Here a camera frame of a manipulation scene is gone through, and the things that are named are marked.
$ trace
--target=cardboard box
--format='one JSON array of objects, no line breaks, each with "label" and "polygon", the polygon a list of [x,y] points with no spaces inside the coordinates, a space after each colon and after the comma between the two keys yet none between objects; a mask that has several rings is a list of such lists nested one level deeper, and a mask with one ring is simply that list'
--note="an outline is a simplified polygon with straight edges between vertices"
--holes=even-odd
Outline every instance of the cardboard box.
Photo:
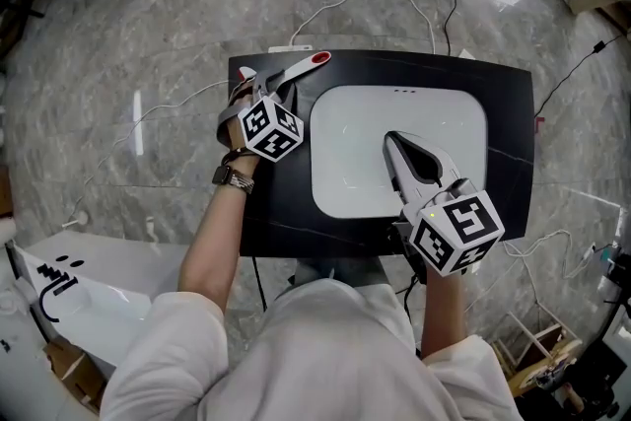
[{"label": "cardboard box", "polygon": [[95,414],[99,414],[107,382],[83,349],[59,336],[46,344],[43,351],[48,357],[52,372],[63,382],[70,394]]}]

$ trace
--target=white shirt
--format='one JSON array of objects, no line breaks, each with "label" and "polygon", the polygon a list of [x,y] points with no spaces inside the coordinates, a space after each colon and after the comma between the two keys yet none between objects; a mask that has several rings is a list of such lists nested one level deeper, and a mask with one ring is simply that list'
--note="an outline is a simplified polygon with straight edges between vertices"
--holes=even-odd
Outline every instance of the white shirt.
[{"label": "white shirt", "polygon": [[229,372],[224,318],[194,293],[158,297],[105,391],[104,420],[522,419],[491,347],[471,336],[422,362],[386,284],[331,279],[278,299]]}]

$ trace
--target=hand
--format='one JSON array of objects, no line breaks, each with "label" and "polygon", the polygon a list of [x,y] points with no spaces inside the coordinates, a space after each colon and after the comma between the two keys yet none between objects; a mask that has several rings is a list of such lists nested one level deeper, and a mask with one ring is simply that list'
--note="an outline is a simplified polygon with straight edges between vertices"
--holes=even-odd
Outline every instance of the hand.
[{"label": "hand", "polygon": [[[249,104],[249,101],[251,101],[251,96],[246,96],[238,99],[235,104]],[[232,149],[242,148],[245,146],[244,132],[241,128],[241,123],[236,116],[228,121],[228,133],[230,134]],[[236,160],[229,162],[228,165],[235,169],[235,171],[239,171],[243,175],[252,177],[259,160],[260,157],[250,155],[238,157]]]}]

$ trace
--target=black strap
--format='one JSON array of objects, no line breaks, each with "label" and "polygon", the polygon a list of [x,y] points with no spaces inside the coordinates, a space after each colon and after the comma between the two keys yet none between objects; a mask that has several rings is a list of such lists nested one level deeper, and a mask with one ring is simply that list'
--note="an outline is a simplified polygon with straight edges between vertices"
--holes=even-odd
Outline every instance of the black strap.
[{"label": "black strap", "polygon": [[236,160],[239,157],[253,157],[258,156],[253,151],[250,151],[248,148],[237,148],[232,150],[230,153],[226,154],[224,158],[221,159],[221,165],[226,165],[232,160]]}]

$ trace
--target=wristwatch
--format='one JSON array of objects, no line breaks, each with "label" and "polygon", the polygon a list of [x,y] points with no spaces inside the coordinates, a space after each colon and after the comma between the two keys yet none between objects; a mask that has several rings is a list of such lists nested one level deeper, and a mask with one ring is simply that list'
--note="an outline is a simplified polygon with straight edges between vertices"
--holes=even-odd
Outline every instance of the wristwatch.
[{"label": "wristwatch", "polygon": [[254,189],[254,180],[252,178],[235,171],[228,165],[220,165],[217,168],[215,175],[213,175],[213,184],[229,184],[242,189],[248,195]]}]

